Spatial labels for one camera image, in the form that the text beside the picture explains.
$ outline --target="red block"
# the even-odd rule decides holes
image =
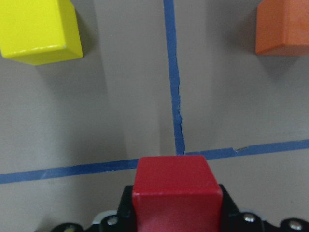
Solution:
[[[145,157],[138,163],[138,232],[219,232],[222,198],[203,156]]]

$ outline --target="orange cube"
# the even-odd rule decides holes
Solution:
[[[309,0],[263,0],[257,8],[258,55],[309,54]]]

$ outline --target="blue tape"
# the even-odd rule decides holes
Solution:
[[[23,182],[31,180],[44,180],[44,179],[60,178],[72,175],[128,170],[136,168],[137,163],[138,159],[132,159],[132,160],[128,159],[128,160],[113,161],[106,163],[84,164],[72,167],[51,168],[51,169],[28,171],[28,172],[0,174],[0,184],[8,184],[13,182]]]
[[[208,160],[230,158],[237,156],[250,156],[283,151],[302,150],[309,148],[309,140],[288,141],[283,143],[261,144],[244,147],[238,150],[232,148],[209,151],[188,152],[186,155],[203,155]]]
[[[172,98],[172,112],[173,112],[176,154],[183,155],[185,151],[185,145],[182,131],[183,119],[180,113],[180,95],[179,95],[180,79],[177,64],[177,37],[176,37],[176,26],[175,26],[174,1],[163,0],[163,4],[164,4],[164,16],[165,16],[166,41],[167,41],[168,58],[169,58],[169,81],[170,81],[170,93]]]

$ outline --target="block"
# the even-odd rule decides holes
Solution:
[[[257,8],[258,55],[309,54],[309,1],[264,0]]]
[[[141,158],[132,193],[138,232],[219,232],[222,191],[203,156]]]
[[[4,58],[40,65],[83,57],[70,0],[1,0]]]

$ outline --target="yellow cube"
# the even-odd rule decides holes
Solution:
[[[32,65],[83,57],[70,0],[0,0],[2,56]]]

